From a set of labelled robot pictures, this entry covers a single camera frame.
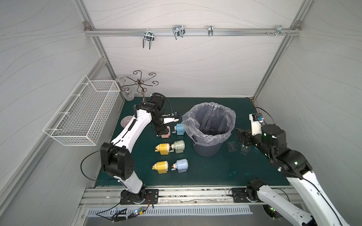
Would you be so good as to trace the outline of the clear sharpener tray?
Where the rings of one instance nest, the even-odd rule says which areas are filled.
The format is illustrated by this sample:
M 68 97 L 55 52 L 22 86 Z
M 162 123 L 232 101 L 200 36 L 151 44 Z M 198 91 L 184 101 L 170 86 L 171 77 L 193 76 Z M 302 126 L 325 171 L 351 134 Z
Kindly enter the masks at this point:
M 238 143 L 236 141 L 228 142 L 228 150 L 229 152 L 236 152 L 239 150 Z
M 240 148 L 240 151 L 243 153 L 243 154 L 248 154 L 252 149 L 252 145 L 250 144 L 241 144 L 241 148 Z

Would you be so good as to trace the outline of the pink pencil sharpener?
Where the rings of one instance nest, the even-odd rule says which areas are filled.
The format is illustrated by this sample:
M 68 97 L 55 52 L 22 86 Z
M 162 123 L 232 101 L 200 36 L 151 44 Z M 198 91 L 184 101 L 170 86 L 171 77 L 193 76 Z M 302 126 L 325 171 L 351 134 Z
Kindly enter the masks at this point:
M 160 128 L 159 130 L 157 130 L 156 135 L 161 138 L 169 138 L 171 135 L 170 127 L 165 126 L 163 128 Z

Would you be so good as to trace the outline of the green pencil sharpener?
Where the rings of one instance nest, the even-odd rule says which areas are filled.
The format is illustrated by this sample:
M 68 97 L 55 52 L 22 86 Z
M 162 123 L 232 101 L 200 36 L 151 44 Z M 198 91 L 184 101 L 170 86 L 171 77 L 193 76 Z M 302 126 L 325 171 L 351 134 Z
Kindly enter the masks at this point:
M 172 152 L 183 153 L 185 150 L 185 142 L 183 140 L 175 141 L 171 144 Z

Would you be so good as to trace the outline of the light blue pencil sharpener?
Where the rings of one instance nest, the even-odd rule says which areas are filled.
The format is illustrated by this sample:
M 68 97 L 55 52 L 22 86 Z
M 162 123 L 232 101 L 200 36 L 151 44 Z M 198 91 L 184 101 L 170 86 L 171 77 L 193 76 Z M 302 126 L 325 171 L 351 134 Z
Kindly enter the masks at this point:
M 188 170 L 189 164 L 187 159 L 177 160 L 171 167 L 171 170 L 177 170 L 179 173 L 184 173 Z

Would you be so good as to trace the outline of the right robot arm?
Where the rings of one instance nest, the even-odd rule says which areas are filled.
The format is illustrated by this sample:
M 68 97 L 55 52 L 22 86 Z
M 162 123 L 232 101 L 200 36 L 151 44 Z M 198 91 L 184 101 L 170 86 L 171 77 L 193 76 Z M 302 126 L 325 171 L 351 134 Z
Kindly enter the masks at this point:
M 248 183 L 244 192 L 248 201 L 265 203 L 272 212 L 279 213 L 294 226 L 348 225 L 319 184 L 307 159 L 300 152 L 287 147 L 284 130 L 275 124 L 257 123 L 250 131 L 236 131 L 242 147 L 257 148 L 286 177 L 308 211 L 298 208 L 259 179 Z

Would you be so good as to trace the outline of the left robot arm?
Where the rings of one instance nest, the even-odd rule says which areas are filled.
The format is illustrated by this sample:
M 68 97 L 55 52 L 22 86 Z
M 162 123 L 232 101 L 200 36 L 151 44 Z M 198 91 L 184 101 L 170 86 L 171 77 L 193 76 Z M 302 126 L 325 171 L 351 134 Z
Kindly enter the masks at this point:
M 132 150 L 136 141 L 149 124 L 153 125 L 156 135 L 160 137 L 169 133 L 168 123 L 177 122 L 180 118 L 172 108 L 170 114 L 163 113 L 165 102 L 171 105 L 166 96 L 153 93 L 149 100 L 134 105 L 130 122 L 110 143 L 103 143 L 98 151 L 101 168 L 125 187 L 122 197 L 134 204 L 142 204 L 147 196 L 145 184 L 134 171 Z

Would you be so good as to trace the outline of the yellow pencil sharpener front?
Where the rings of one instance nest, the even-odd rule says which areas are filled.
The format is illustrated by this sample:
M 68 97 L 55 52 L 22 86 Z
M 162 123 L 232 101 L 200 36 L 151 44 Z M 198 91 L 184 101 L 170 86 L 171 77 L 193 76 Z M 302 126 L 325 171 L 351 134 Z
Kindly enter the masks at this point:
M 168 173 L 169 164 L 168 161 L 157 162 L 152 166 L 153 170 L 156 170 L 158 174 Z

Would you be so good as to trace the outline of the pink patterned bowl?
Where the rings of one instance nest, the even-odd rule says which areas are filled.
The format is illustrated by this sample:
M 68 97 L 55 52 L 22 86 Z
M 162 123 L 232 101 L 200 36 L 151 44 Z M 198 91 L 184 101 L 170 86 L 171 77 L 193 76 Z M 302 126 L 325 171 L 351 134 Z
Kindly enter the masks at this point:
M 128 124 L 131 123 L 132 121 L 133 121 L 133 116 L 129 115 L 121 120 L 120 125 L 122 126 L 122 128 L 127 128 Z

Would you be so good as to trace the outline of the bronze mug tree stand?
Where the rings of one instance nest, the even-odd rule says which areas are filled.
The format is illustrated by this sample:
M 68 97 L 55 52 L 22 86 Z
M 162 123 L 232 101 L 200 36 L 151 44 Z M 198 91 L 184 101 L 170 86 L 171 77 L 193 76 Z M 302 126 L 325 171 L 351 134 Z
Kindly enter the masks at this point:
M 136 91 L 142 95 L 142 101 L 146 101 L 147 87 L 155 87 L 159 85 L 159 82 L 154 80 L 154 78 L 156 77 L 156 73 L 154 72 L 149 73 L 148 79 L 142 78 L 141 70 L 133 71 L 133 75 L 139 75 L 139 78 L 131 78 L 130 76 L 123 76 L 121 78 L 121 82 L 123 83 L 123 85 L 121 86 L 121 91 L 130 91 L 131 86 L 136 86 L 137 87 Z M 130 80 L 133 83 L 125 84 L 127 80 Z

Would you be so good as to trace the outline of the clear glass cup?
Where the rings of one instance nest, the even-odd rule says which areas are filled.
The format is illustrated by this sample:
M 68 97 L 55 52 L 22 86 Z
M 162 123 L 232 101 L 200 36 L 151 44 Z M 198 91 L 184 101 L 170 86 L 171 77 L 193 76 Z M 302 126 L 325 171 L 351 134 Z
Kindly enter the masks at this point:
M 134 100 L 134 94 L 130 90 L 129 86 L 125 84 L 126 76 L 120 77 L 119 82 L 121 84 L 121 91 L 122 91 L 122 95 L 125 98 L 125 100 L 126 101 Z

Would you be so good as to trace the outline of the grey trash bin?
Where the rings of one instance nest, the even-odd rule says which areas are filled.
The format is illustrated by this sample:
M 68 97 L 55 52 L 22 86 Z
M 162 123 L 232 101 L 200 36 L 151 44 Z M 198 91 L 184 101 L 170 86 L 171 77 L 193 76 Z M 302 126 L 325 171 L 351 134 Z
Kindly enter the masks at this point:
M 223 143 L 214 146 L 202 146 L 193 142 L 193 149 L 195 152 L 203 157 L 211 157 L 216 155 L 221 149 Z

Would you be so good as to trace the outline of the clear plastic bin liner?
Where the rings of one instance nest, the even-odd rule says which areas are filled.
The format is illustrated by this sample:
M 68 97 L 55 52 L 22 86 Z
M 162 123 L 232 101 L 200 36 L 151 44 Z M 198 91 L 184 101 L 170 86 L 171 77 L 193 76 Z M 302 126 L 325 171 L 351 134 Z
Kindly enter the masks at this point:
M 182 116 L 182 126 L 196 145 L 210 147 L 225 142 L 236 123 L 234 110 L 214 102 L 193 106 Z

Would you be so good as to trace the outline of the metal hook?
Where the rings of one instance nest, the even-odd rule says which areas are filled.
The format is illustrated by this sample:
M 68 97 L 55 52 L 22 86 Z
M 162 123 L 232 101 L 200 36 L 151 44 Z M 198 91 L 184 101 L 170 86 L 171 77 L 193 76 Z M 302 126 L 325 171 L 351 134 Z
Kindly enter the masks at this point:
M 274 37 L 291 35 L 290 32 L 283 31 L 282 25 L 279 25 L 274 32 L 272 32 L 272 33 L 266 32 L 266 34 L 268 36 L 274 36 Z
M 184 25 L 176 25 L 172 28 L 173 35 L 175 39 L 177 40 L 178 37 L 183 38 L 185 34 L 185 28 Z
M 212 37 L 213 36 L 213 33 L 214 33 L 214 28 L 212 25 L 209 25 L 208 26 L 208 36 L 209 37 Z
M 152 42 L 154 41 L 155 35 L 150 30 L 147 30 L 147 32 L 144 33 L 143 41 L 142 41 L 142 47 L 145 48 L 146 43 L 149 44 L 149 50 L 151 49 Z

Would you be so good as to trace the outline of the aluminium top rail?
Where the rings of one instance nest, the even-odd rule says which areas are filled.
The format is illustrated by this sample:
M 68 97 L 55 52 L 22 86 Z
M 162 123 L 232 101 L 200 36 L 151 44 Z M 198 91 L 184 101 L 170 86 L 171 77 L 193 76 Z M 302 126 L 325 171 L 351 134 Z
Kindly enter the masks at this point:
M 214 28 L 213 37 L 227 36 L 268 36 L 266 32 L 272 33 L 276 28 Z M 89 37 L 143 37 L 144 33 L 150 30 L 155 37 L 173 36 L 172 28 L 148 28 L 148 29 L 85 29 Z M 302 30 L 299 27 L 283 28 L 283 31 L 290 32 L 290 36 L 299 36 Z M 208 37 L 208 26 L 204 28 L 185 28 L 184 37 Z

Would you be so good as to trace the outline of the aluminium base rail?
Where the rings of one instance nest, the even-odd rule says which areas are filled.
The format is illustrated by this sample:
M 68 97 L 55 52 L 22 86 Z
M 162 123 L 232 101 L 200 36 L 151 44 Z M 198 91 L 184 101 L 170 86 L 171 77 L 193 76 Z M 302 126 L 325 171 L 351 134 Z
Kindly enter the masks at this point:
M 155 187 L 158 206 L 235 205 L 231 186 Z M 84 191 L 79 207 L 111 207 L 119 203 L 121 186 L 98 186 Z

